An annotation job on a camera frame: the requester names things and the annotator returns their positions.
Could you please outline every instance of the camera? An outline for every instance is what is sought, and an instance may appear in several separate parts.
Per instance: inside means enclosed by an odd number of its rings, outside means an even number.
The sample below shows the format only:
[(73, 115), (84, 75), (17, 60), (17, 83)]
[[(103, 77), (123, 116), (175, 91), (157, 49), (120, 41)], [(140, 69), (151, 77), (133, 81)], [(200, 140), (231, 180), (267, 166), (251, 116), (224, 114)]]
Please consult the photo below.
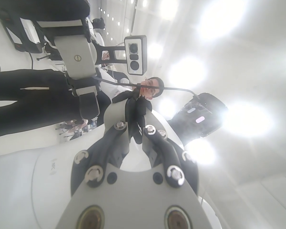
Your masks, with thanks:
[(145, 35), (125, 37), (127, 71), (143, 75), (147, 71), (147, 38)]

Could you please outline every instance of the black pants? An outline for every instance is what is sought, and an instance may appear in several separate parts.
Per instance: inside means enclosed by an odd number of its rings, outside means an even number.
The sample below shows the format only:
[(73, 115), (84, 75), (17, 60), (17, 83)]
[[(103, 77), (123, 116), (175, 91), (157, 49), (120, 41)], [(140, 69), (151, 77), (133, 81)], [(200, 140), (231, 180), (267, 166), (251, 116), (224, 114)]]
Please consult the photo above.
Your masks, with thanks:
[[(25, 90), (49, 87), (48, 90)], [(16, 70), (0, 72), (0, 100), (17, 102), (0, 107), (0, 136), (81, 119), (79, 98), (74, 97), (62, 72)]]

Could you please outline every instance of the white shirt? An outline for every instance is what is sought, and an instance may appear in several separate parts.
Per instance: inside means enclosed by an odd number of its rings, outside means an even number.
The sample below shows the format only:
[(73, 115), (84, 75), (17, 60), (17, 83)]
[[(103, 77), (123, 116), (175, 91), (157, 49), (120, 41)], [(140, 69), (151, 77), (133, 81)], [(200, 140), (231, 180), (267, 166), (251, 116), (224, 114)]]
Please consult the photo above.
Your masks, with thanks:
[[(103, 68), (99, 68), (99, 70), (100, 70), (102, 79), (112, 81), (112, 82), (117, 82), (116, 80), (113, 79), (113, 77), (111, 77), (107, 73), (106, 70), (104, 70)], [(117, 96), (121, 92), (132, 91), (130, 86), (128, 88), (126, 88), (126, 87), (121, 86), (121, 85), (112, 85), (112, 84), (109, 84), (106, 82), (100, 82), (100, 87), (101, 87), (101, 91), (103, 91), (110, 98), (111, 101), (115, 96)]]

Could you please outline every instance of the nfc logo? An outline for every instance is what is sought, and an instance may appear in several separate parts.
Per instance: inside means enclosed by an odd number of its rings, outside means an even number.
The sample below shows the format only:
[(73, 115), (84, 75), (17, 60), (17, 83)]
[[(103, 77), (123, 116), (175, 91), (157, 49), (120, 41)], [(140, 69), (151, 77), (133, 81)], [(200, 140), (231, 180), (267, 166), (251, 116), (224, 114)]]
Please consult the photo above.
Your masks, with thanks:
[(56, 161), (57, 159), (55, 158), (55, 159), (53, 159), (52, 161), (51, 161), (51, 172), (50, 172), (50, 175), (54, 175), (55, 173), (56, 173), (56, 170), (55, 170), (55, 161)]

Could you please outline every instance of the camera lens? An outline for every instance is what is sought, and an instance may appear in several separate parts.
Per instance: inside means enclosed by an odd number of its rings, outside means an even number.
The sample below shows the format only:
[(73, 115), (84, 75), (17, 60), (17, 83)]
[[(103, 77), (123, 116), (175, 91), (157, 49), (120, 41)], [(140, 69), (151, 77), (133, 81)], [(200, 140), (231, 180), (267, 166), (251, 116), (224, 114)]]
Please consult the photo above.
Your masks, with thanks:
[(137, 44), (129, 45), (129, 52), (130, 53), (138, 53), (138, 45)]

